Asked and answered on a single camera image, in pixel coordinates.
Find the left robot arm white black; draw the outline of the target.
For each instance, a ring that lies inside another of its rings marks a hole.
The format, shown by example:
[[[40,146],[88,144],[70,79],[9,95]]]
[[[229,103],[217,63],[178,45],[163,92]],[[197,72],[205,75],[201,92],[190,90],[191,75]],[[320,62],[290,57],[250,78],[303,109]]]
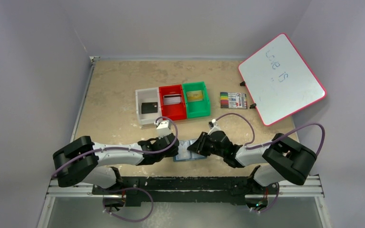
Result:
[[[116,164],[152,165],[177,155],[179,145],[173,133],[129,145],[105,145],[82,136],[53,154],[55,171],[51,177],[60,187],[84,182],[108,189],[121,182]]]

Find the blue card holder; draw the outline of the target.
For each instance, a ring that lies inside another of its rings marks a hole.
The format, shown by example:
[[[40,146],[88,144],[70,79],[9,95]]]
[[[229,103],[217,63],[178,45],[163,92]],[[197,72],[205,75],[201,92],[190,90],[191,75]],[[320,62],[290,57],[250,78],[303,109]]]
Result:
[[[192,140],[181,140],[179,141],[179,147],[178,147],[178,154],[173,157],[174,162],[185,162],[185,161],[194,161],[194,160],[201,160],[206,159],[206,156],[202,156],[200,154],[191,152],[187,150],[187,148],[192,145],[196,139]]]

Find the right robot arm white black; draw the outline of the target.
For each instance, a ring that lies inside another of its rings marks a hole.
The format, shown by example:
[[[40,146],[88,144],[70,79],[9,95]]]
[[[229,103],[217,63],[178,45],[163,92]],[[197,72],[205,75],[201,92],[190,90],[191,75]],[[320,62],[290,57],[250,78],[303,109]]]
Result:
[[[250,178],[262,187],[282,180],[303,185],[317,160],[315,152],[282,133],[276,134],[271,142],[246,149],[244,145],[233,144],[224,131],[202,132],[187,150],[206,157],[217,155],[232,168],[260,164]]]

